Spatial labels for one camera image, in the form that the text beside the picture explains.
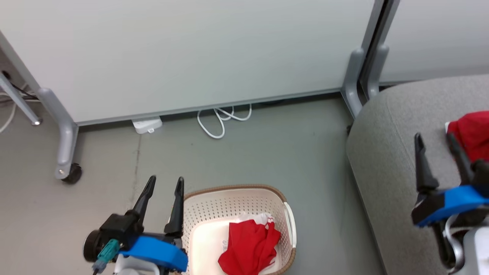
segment laundry basket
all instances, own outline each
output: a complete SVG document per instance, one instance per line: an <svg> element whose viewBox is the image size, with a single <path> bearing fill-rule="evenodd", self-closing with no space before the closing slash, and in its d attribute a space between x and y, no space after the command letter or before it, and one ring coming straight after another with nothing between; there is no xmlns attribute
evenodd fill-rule
<svg viewBox="0 0 489 275"><path fill-rule="evenodd" d="M183 247L189 256L187 275L224 275L218 259L224 252L229 223L242 214L272 214L280 231L275 263L260 275L284 273L294 261L297 234L294 215L284 195L267 185L234 185L185 195Z"/></svg>

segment brown basket rim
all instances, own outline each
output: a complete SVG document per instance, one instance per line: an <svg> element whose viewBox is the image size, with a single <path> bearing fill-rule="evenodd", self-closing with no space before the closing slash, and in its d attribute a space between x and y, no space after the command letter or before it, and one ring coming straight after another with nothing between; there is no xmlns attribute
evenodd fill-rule
<svg viewBox="0 0 489 275"><path fill-rule="evenodd" d="M199 191L191 192L188 194L185 194L183 196L183 200L185 201L188 198L195 197L197 195L205 194L205 193L211 193L211 192L216 192L216 191L223 191L223 190L233 190L233 189L267 189L275 193L281 200L282 202L286 203L287 199L283 195L280 190L276 189L273 186L270 185L265 185L265 184L241 184L241 185L225 185L225 186L219 186L219 187L213 187L213 188L207 188L207 189L202 189ZM290 268L292 263L294 262L295 259L295 253L296 253L296 248L292 248L292 251L290 252L290 257L289 261L278 271L274 273L270 273L267 275L281 275L287 271L287 269Z"/></svg>

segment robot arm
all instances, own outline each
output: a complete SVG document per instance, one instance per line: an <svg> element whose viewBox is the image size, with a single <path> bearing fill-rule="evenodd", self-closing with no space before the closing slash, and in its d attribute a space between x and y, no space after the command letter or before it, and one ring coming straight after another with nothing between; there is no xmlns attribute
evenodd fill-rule
<svg viewBox="0 0 489 275"><path fill-rule="evenodd" d="M431 174L422 137L415 135L418 199L411 217L416 226L432 228L449 274L489 275L489 226L484 222L489 214L489 163L471 164L453 135L447 141L461 184L442 190Z"/></svg>
<svg viewBox="0 0 489 275"><path fill-rule="evenodd" d="M175 203L165 233L144 232L144 216L155 183L156 176L151 176L133 209L124 215L112 214L87 237L83 254L86 261L95 262L94 275L102 273L110 261L116 262L114 274L118 275L140 275L139 271L166 275L186 271L188 257L181 242L183 178L178 179Z"/></svg>

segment sofa cushion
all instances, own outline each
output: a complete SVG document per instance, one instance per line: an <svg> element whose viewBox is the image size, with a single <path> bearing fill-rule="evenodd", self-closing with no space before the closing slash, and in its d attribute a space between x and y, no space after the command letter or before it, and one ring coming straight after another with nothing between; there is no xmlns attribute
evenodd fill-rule
<svg viewBox="0 0 489 275"><path fill-rule="evenodd" d="M412 224L416 201L414 134L441 187L460 183L445 123L489 110L489 75L434 79L382 91L363 107L347 154L389 275L446 275L431 229Z"/></svg>

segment white panel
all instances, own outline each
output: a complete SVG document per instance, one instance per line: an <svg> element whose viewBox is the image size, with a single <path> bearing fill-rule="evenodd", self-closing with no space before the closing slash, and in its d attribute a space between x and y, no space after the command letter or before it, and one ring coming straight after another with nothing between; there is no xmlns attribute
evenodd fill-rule
<svg viewBox="0 0 489 275"><path fill-rule="evenodd" d="M374 0L2 0L75 122L339 88Z"/></svg>
<svg viewBox="0 0 489 275"><path fill-rule="evenodd" d="M401 0L381 82L489 73L489 1Z"/></svg>

